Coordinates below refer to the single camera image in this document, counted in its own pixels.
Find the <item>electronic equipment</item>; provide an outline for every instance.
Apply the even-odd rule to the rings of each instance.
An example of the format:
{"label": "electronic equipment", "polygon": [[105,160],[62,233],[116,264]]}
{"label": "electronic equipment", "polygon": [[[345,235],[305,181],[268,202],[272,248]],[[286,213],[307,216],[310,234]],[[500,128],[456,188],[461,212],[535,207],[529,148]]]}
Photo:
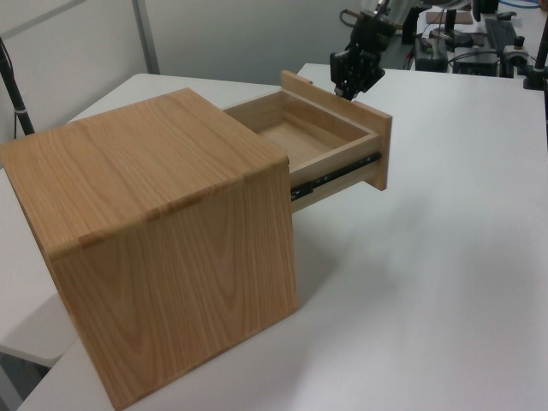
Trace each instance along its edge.
{"label": "electronic equipment", "polygon": [[487,29],[489,45],[495,49],[499,57],[502,56],[504,47],[514,45],[517,34],[514,26],[509,21],[485,19],[485,28]]}
{"label": "electronic equipment", "polygon": [[498,57],[493,49],[458,47],[455,49],[454,74],[497,77]]}
{"label": "electronic equipment", "polygon": [[447,46],[444,39],[416,39],[414,66],[417,71],[447,72]]}
{"label": "electronic equipment", "polygon": [[358,92],[366,92],[384,76],[379,67],[381,53],[386,51],[397,28],[407,19],[411,8],[422,5],[457,10],[478,0],[362,0],[359,14],[343,10],[339,18],[351,15],[355,22],[343,21],[352,27],[350,42],[338,53],[331,53],[331,81],[337,96],[352,100]]}

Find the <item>cabinet side panel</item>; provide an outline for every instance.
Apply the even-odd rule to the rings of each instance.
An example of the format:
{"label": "cabinet side panel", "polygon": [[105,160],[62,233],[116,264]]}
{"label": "cabinet side panel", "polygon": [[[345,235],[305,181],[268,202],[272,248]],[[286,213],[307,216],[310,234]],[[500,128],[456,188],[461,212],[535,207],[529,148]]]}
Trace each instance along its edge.
{"label": "cabinet side panel", "polygon": [[125,408],[295,311],[288,166],[52,265]]}

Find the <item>black device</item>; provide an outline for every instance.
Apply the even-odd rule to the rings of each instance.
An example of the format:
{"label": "black device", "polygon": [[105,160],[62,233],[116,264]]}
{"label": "black device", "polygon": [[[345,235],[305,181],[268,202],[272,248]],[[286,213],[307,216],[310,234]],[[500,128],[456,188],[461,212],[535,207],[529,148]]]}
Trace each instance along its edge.
{"label": "black device", "polygon": [[545,102],[546,119],[548,120],[548,88],[544,76],[546,56],[548,56],[548,17],[546,17],[545,29],[542,32],[542,38],[540,39],[537,60],[533,66],[533,70],[527,73],[527,77],[523,81],[523,88],[545,91],[545,100],[547,100]]}
{"label": "black device", "polygon": [[500,57],[504,52],[504,47],[513,45],[517,37],[514,26],[509,21],[485,19],[485,28],[487,29],[487,38],[489,45],[495,49]]}
{"label": "black device", "polygon": [[454,74],[497,77],[498,57],[493,49],[459,47],[455,49]]}
{"label": "black device", "polygon": [[25,103],[23,103],[23,97],[19,92],[19,87],[15,82],[14,70],[9,60],[8,51],[0,38],[0,74],[2,75],[3,84],[8,90],[9,98],[11,98],[11,104],[14,106],[15,114],[19,118],[19,123],[23,128],[25,135],[34,134],[34,127],[31,123],[31,119],[27,113]]}
{"label": "black device", "polygon": [[405,21],[403,22],[402,27],[402,44],[403,45],[413,45],[414,40],[417,37],[417,20],[419,19],[420,13],[431,9],[432,6],[428,7],[413,7],[409,10],[409,14]]}
{"label": "black device", "polygon": [[335,93],[352,100],[358,92],[366,92],[384,76],[378,65],[380,53],[386,51],[396,27],[374,16],[360,13],[344,51],[331,53],[331,81]]}
{"label": "black device", "polygon": [[445,40],[416,39],[414,66],[417,71],[447,72],[447,46]]}
{"label": "black device", "polygon": [[479,11],[483,15],[497,13],[498,0],[478,0]]}
{"label": "black device", "polygon": [[472,47],[474,38],[470,33],[463,33],[455,30],[456,10],[447,10],[445,16],[444,28],[437,28],[430,31],[430,37],[437,39],[442,37],[445,39],[445,45],[451,51],[456,47]]}

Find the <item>white wall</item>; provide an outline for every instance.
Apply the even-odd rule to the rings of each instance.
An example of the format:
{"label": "white wall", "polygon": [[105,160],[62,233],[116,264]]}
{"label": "white wall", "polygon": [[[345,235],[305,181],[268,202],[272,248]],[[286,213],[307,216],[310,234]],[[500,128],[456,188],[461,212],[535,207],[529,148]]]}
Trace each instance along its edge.
{"label": "white wall", "polygon": [[360,0],[142,0],[162,74],[279,84],[280,71],[329,63]]}
{"label": "white wall", "polygon": [[[0,2],[4,18],[12,1]],[[24,0],[30,9],[42,2]],[[23,2],[17,3],[11,11],[20,15]],[[4,43],[37,130],[65,123],[131,75],[146,72],[131,0],[86,0]],[[13,138],[13,115],[0,82],[0,142]]]}

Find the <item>white table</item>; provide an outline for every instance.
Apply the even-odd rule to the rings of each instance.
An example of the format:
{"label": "white table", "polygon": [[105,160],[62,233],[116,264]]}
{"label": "white table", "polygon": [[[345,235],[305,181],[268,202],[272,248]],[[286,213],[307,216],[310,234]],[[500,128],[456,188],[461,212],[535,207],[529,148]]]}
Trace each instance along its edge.
{"label": "white table", "polygon": [[[332,88],[326,66],[301,75]],[[186,81],[134,77],[98,104]],[[542,93],[388,70],[359,100],[394,116],[389,188],[358,184],[294,215],[300,310],[130,410],[548,407]],[[80,340],[21,406],[74,409],[111,409]]]}
{"label": "white table", "polygon": [[[426,13],[428,11],[439,11],[440,8],[433,7],[431,10],[420,13],[419,19],[417,20],[417,33],[422,33],[427,24],[426,24]],[[504,11],[515,11],[517,16],[512,17],[511,23],[514,26],[515,33],[518,36],[523,36],[525,38],[525,48],[529,52],[530,56],[536,57],[539,52],[540,38],[542,37],[542,31],[546,22],[546,12],[541,9],[517,9],[510,7],[504,4],[498,5],[498,13]],[[473,24],[455,24],[455,30],[459,30],[464,33],[487,33],[485,29],[485,17],[494,18],[496,15],[482,15],[481,21],[477,22],[474,20]],[[433,28],[438,27],[437,24],[431,24],[425,32],[425,35],[428,37],[428,33]]]}
{"label": "white table", "polygon": [[[138,74],[73,120],[190,86],[219,106],[274,86]],[[33,239],[5,170],[0,170],[0,352],[53,366],[76,331]]]}

